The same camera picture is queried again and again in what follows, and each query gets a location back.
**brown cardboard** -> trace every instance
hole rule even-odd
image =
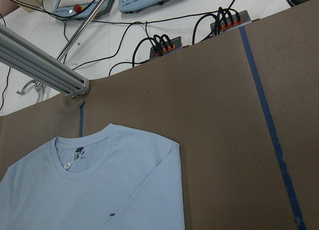
[[[283,19],[290,21],[286,16],[290,16],[291,11],[301,15],[299,19],[305,19],[308,8],[304,4],[296,10],[274,15],[269,24]],[[288,89],[298,91],[293,86],[312,86],[315,81],[301,81],[300,76],[291,74],[291,86],[277,88],[287,73],[281,72],[281,81],[278,81],[280,74],[265,68],[268,62],[262,62],[261,57],[271,55],[276,63],[296,50],[291,46],[282,55],[274,55],[269,53],[273,50],[267,48],[265,40],[276,34],[289,35],[294,30],[265,32],[263,22],[268,23],[269,18],[247,26],[248,38],[306,225],[308,229],[316,229],[318,218],[311,215],[311,210],[317,211],[318,202],[315,192],[318,172],[312,174],[318,165],[313,151],[317,146],[314,136],[318,126],[309,126],[305,118],[297,128],[291,128],[293,122],[286,116],[283,118],[287,112],[281,113],[282,109],[296,108],[292,116],[299,116],[299,108],[303,106],[295,107],[288,98]],[[306,38],[310,40],[315,36],[309,34]],[[311,59],[305,64],[315,66],[316,63],[317,60]],[[290,69],[297,72],[295,66]],[[9,165],[55,135],[77,137],[79,106],[85,100],[84,135],[95,133],[112,122],[155,132],[180,143],[187,230],[297,229],[238,30],[114,76],[92,80],[90,85],[91,93],[75,100],[58,95],[0,117],[1,176]],[[286,99],[278,100],[279,94]],[[311,100],[302,96],[298,99],[312,109],[307,114],[315,121],[316,106],[311,105]],[[300,143],[297,129],[305,133],[311,130],[314,134],[305,135],[306,141]],[[313,158],[302,156],[297,160],[296,155],[302,155],[300,144],[307,146],[307,153]],[[301,167],[305,168],[304,174],[299,173]],[[308,195],[314,196],[313,204]]]

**red button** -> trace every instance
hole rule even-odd
[[[73,7],[73,10],[77,13],[81,12],[82,10],[82,7],[79,5],[79,4],[76,4],[74,7]]]

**clothing tag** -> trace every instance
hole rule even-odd
[[[73,152],[73,160],[69,163],[67,163],[65,166],[64,166],[64,169],[67,170],[73,163],[75,162],[78,162],[80,160],[80,156],[84,154],[83,152],[83,147],[81,148],[78,148],[77,150],[75,150]]]

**short blue tape strip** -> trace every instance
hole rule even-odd
[[[263,112],[264,112],[265,119],[266,119],[267,126],[268,126],[268,131],[269,131],[271,140],[273,142],[273,146],[274,146],[274,150],[275,150],[275,153],[277,156],[277,161],[278,161],[278,164],[280,167],[280,171],[281,171],[281,174],[282,174],[283,179],[284,179],[284,183],[285,183],[285,187],[286,187],[286,190],[288,193],[290,204],[291,204],[291,207],[292,207],[293,212],[294,212],[295,221],[298,225],[299,230],[306,230],[306,225],[303,221],[303,215],[301,213],[301,209],[300,209],[300,206],[299,206],[299,203],[297,200],[294,185],[293,185],[293,182],[292,182],[290,175],[288,173],[287,165],[284,161],[283,150],[280,146],[279,139],[277,137],[277,132],[276,132],[275,124],[273,121],[273,117],[271,116],[271,112],[270,112],[269,105],[268,105],[268,102],[266,99],[266,95],[265,95],[265,92],[264,92],[264,89],[263,89],[263,86],[262,86],[262,83],[261,83],[261,80],[260,80],[260,77],[259,77],[259,74],[257,71],[255,59],[254,59],[253,53],[252,53],[250,45],[249,45],[249,41],[248,41],[245,27],[243,27],[243,26],[239,27],[239,31],[240,31],[241,38],[242,38],[242,41],[244,44],[244,48],[246,51],[249,66],[250,66],[250,69],[251,69],[251,72],[252,72],[252,75],[254,78],[254,82],[255,82],[255,86],[257,89],[258,96],[259,96],[259,100],[260,100],[261,106],[263,108]]]
[[[79,137],[83,137],[83,118],[84,118],[84,101],[80,106],[80,129],[79,129]]]

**shirt sleeve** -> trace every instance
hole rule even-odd
[[[13,178],[9,171],[0,182],[0,230],[5,230],[11,216],[13,202]]]
[[[108,230],[184,230],[179,145],[104,226]]]

